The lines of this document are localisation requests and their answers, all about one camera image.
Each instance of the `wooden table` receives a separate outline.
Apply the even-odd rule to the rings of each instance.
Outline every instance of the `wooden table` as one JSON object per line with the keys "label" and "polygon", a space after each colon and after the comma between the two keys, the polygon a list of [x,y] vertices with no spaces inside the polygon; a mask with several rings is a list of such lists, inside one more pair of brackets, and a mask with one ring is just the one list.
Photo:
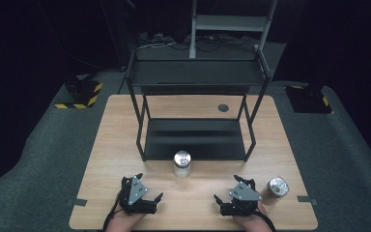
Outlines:
{"label": "wooden table", "polygon": [[[137,99],[141,104],[142,98],[137,96]],[[235,117],[241,99],[230,96],[160,96],[148,97],[148,102],[154,117],[219,118]],[[248,96],[250,109],[255,99],[256,96]],[[217,109],[224,103],[230,108],[225,113]],[[244,121],[242,118],[247,149],[250,140],[248,131],[244,130]],[[254,179],[259,191],[271,178],[281,176],[287,181],[290,191],[276,205],[266,206],[276,229],[315,229],[318,221],[312,205],[298,201],[298,196],[306,196],[307,192],[271,97],[264,97],[253,126],[257,145],[248,162],[194,160],[190,176],[178,179],[172,161],[142,161],[135,145],[138,124],[130,97],[111,96],[77,195],[78,199],[87,200],[87,204],[74,206],[71,228],[102,228],[121,188],[122,178],[143,173],[141,182],[149,189],[143,199],[153,200],[161,192],[164,195],[157,204],[157,212],[140,221],[134,228],[136,230],[241,230],[231,217],[219,213],[213,197],[216,194],[225,202],[232,199],[228,192],[237,184],[233,175]]]}

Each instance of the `gray carpet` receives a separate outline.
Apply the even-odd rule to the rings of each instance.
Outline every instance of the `gray carpet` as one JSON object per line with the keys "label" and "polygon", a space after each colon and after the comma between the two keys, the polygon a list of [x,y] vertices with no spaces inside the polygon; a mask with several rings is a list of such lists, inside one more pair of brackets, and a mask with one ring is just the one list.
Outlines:
{"label": "gray carpet", "polygon": [[[264,49],[275,69],[284,44]],[[197,57],[250,57],[249,45],[225,45]],[[139,58],[186,58],[171,47],[138,50]],[[56,109],[48,105],[30,134],[17,166],[0,178],[0,231],[72,231],[69,218],[107,98],[117,94],[124,74],[99,72],[99,98],[92,108]],[[275,100],[319,226],[316,231],[371,231],[371,151],[340,100],[323,89],[334,113],[295,113],[284,83],[267,94]],[[127,94],[126,83],[120,94]]]}

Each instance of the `can lid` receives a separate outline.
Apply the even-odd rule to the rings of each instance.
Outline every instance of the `can lid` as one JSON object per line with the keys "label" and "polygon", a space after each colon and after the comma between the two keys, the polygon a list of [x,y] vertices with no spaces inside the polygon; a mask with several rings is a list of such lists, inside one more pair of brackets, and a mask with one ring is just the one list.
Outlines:
{"label": "can lid", "polygon": [[288,184],[280,177],[273,178],[270,180],[270,192],[276,197],[282,197],[289,191]]}
{"label": "can lid", "polygon": [[188,167],[191,163],[191,155],[186,151],[180,151],[174,156],[174,163],[181,168]]}

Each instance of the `silver can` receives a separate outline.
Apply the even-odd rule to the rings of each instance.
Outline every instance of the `silver can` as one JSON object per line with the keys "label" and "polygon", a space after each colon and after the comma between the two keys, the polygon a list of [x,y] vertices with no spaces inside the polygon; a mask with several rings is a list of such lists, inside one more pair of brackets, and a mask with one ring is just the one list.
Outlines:
{"label": "silver can", "polygon": [[191,170],[191,155],[180,151],[174,156],[174,173],[179,178],[185,178]]}
{"label": "silver can", "polygon": [[261,192],[261,196],[263,197],[262,202],[264,205],[272,206],[288,194],[288,192],[289,187],[284,179],[280,177],[272,178]]}

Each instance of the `shelf platform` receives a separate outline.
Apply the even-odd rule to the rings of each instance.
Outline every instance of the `shelf platform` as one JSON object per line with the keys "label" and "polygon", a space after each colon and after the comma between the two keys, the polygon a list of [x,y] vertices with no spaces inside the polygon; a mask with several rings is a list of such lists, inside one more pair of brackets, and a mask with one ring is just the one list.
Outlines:
{"label": "shelf platform", "polygon": [[240,123],[235,119],[149,121],[147,160],[172,160],[182,150],[189,152],[193,160],[243,160],[245,150]]}
{"label": "shelf platform", "polygon": [[254,60],[137,60],[130,73],[144,94],[238,94],[265,82]]}

